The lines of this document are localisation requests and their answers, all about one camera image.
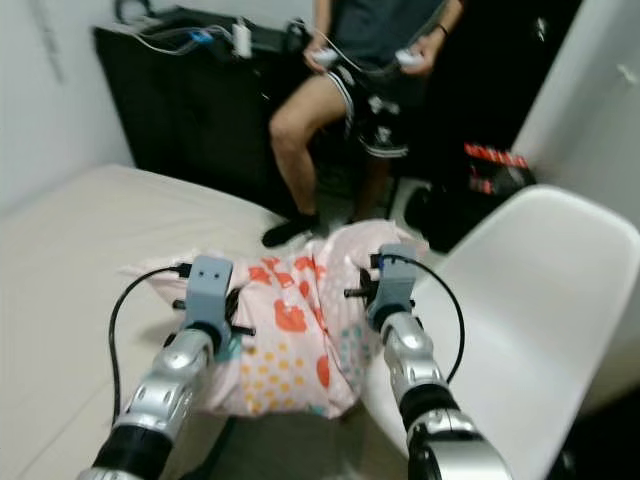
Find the pink strawberry print pillow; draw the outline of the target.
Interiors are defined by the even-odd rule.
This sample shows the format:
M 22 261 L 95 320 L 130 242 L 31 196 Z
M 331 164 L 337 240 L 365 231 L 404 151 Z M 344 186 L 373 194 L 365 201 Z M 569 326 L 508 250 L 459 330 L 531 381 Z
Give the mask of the pink strawberry print pillow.
M 233 340 L 207 371 L 201 410 L 233 417 L 315 413 L 335 419 L 364 393 L 381 343 L 358 300 L 358 270 L 384 244 L 424 243 L 388 220 L 357 221 L 300 247 L 234 257 L 230 324 L 255 333 Z

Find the white plastic shell chair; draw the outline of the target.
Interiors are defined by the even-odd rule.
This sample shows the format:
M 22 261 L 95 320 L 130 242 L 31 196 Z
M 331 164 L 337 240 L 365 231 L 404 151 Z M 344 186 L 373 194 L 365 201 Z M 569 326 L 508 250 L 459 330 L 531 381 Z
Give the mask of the white plastic shell chair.
M 566 189 L 522 189 L 480 221 L 411 298 L 451 393 L 512 480 L 544 480 L 640 278 L 640 230 Z M 407 458 L 383 352 L 364 403 Z

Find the white sheeted mattress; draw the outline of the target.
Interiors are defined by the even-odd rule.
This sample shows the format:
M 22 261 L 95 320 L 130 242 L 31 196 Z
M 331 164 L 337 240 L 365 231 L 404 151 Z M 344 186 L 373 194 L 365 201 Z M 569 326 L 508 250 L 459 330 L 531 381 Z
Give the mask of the white sheeted mattress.
M 101 166 L 1 224 L 0 480 L 76 480 L 113 420 L 109 340 L 129 396 L 177 326 L 133 266 L 189 251 L 262 255 L 270 211 L 164 175 Z

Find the red and black box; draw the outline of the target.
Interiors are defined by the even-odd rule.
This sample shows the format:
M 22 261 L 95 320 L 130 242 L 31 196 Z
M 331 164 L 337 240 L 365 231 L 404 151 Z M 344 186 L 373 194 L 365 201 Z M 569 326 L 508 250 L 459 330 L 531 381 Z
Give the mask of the red and black box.
M 477 143 L 466 143 L 463 152 L 470 157 L 467 187 L 472 192 L 508 197 L 538 183 L 524 156 Z

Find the white charger block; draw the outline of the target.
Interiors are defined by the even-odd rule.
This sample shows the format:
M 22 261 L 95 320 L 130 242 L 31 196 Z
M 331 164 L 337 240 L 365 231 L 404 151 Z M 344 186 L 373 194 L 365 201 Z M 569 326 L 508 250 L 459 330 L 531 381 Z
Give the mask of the white charger block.
M 246 23 L 236 23 L 232 26 L 232 42 L 234 55 L 241 59 L 251 59 L 253 56 L 252 31 Z

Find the white wardrobe door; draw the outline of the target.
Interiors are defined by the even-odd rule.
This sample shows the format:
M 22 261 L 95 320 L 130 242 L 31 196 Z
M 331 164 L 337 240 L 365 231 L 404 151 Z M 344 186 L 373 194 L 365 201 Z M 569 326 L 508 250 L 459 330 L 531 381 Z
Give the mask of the white wardrobe door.
M 640 0 L 582 0 L 515 151 L 540 182 L 640 221 Z

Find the black headphones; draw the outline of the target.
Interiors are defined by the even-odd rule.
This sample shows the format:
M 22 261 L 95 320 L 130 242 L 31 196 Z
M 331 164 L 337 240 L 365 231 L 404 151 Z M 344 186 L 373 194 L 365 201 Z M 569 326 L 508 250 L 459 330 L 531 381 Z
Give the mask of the black headphones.
M 113 9 L 116 20 L 122 24 L 154 17 L 151 0 L 113 0 Z

